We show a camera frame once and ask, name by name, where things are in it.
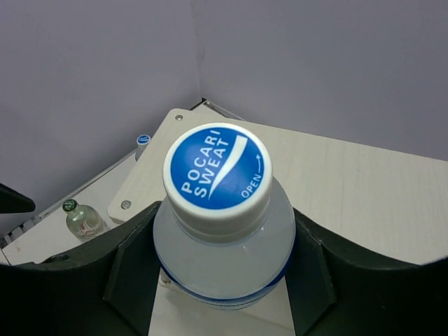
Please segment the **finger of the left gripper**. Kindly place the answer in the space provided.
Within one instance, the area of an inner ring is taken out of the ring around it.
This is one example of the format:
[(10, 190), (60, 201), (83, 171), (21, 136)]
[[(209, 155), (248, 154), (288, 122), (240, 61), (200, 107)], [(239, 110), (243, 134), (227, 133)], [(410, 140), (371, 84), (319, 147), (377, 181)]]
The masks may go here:
[(23, 194), (0, 184), (0, 214), (22, 214), (33, 212), (34, 201)]

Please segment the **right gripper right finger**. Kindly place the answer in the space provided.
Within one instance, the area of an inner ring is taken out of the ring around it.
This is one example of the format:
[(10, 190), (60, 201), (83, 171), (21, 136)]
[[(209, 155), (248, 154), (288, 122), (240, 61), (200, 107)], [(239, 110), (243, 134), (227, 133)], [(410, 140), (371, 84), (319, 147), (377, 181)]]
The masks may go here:
[(447, 259), (386, 257), (294, 212), (286, 287), (296, 335), (446, 335)]

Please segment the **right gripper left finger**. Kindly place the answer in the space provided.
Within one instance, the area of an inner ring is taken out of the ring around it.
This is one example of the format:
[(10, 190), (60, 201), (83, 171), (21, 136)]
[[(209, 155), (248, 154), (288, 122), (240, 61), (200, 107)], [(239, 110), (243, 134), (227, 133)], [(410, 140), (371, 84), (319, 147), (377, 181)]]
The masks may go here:
[(154, 202), (41, 263), (1, 266), (2, 335), (148, 335), (160, 262)]

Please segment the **clear green-cap Chang bottle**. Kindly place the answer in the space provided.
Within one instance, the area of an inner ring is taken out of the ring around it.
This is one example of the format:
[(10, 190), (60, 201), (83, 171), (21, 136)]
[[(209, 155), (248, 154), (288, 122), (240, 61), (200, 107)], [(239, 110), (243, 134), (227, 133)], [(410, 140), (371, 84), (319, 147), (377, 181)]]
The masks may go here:
[(73, 236), (87, 242), (109, 231), (109, 226), (91, 206), (79, 204), (75, 199), (67, 199), (62, 204), (66, 213), (66, 226)]

